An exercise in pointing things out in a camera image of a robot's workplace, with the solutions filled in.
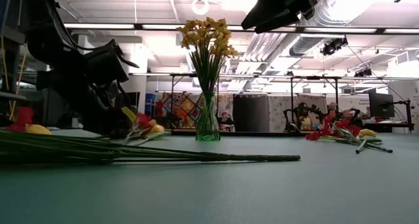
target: daffodil bouquet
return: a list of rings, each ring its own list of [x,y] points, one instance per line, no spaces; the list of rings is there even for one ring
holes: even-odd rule
[[[183,36],[182,48],[191,50],[190,56],[202,92],[213,92],[220,69],[227,58],[238,55],[237,50],[228,44],[231,31],[227,29],[225,19],[188,20],[177,30]]]
[[[189,55],[204,97],[204,107],[196,123],[196,139],[220,140],[219,125],[213,109],[213,91],[227,58],[238,55],[237,50],[228,44],[231,31],[227,29],[225,19],[215,21],[212,18],[206,18],[205,21],[188,20],[185,26],[177,30],[183,36],[182,48],[190,50]]]

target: glass vase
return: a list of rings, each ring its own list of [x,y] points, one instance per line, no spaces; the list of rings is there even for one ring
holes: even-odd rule
[[[220,140],[220,126],[214,108],[215,94],[214,92],[204,92],[202,97],[204,107],[196,122],[195,139],[198,141],[218,141]]]

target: ceiling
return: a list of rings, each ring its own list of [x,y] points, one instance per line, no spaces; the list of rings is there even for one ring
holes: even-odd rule
[[[209,11],[204,15],[197,15],[191,8],[194,0],[57,1],[63,7],[60,10],[60,15],[65,23],[182,24],[186,20],[204,19],[209,16],[213,19],[226,18],[230,25],[240,25],[246,17],[248,6],[256,2],[256,0],[242,0],[241,2],[240,0],[207,0],[209,1]],[[394,3],[392,0],[376,0],[366,10],[362,10],[353,20],[350,20],[348,26],[418,27],[419,12],[417,10],[419,10],[419,0],[401,0],[399,3]],[[95,31],[93,34],[109,39],[118,36],[142,37],[149,49],[148,66],[152,71],[164,69],[164,71],[177,72],[181,63],[187,62],[185,51],[176,44],[177,32],[175,31]],[[252,33],[233,33],[230,43],[240,52],[246,53],[254,38],[256,37]],[[397,54],[403,53],[405,49],[419,48],[419,36],[349,35],[347,38],[351,48],[343,48],[324,60],[319,53],[322,43],[319,43],[317,47],[311,48],[305,54],[307,58],[298,59],[292,64],[289,64],[290,61],[288,61],[284,66],[279,64],[281,71],[276,74],[283,75],[285,70],[291,69],[295,75],[344,75],[348,73],[347,69],[353,69],[360,65],[360,60],[363,62],[372,60],[373,70],[377,71],[377,74],[383,75],[389,60],[395,58]],[[130,51],[130,46],[132,44],[126,44],[124,50]],[[275,54],[278,55],[278,49],[283,47],[284,43],[279,42],[279,45],[269,53],[270,58]]]

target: computer monitor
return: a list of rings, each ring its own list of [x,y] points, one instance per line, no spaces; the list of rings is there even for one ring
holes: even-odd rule
[[[392,95],[374,92],[370,92],[368,95],[369,110],[372,117],[395,117]]]

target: green table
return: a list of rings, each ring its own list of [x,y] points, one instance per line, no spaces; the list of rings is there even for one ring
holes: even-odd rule
[[[394,154],[304,138],[169,137],[149,146],[300,162],[0,169],[0,223],[419,223],[419,136]]]

